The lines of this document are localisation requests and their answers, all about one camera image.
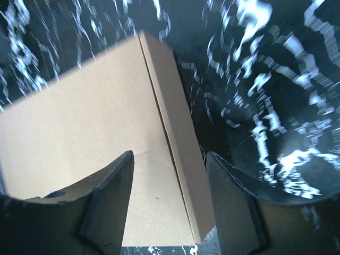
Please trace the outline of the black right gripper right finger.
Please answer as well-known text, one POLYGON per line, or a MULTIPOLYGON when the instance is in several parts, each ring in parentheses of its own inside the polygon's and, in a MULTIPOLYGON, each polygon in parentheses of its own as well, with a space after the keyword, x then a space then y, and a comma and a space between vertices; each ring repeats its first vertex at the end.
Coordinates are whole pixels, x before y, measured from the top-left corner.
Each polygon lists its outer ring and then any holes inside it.
POLYGON ((298 197, 207 154, 222 254, 339 254, 339 190, 298 197))

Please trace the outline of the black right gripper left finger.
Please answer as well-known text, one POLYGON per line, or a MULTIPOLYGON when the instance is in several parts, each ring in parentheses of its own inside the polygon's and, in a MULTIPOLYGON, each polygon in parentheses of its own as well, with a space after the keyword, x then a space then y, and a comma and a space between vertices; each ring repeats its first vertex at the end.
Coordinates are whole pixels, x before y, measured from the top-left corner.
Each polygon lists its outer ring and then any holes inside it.
POLYGON ((41 198, 1 194, 1 254, 119 254, 134 155, 41 198))

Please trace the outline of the cardboard box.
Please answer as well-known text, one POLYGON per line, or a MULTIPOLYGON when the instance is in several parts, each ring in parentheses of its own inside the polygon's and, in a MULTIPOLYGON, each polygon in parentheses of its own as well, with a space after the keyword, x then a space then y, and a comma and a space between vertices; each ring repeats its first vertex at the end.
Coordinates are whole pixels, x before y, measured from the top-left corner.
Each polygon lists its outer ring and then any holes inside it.
POLYGON ((208 176, 173 51, 146 32, 1 113, 9 195, 45 196, 134 154, 124 246, 201 243, 215 224, 208 176))

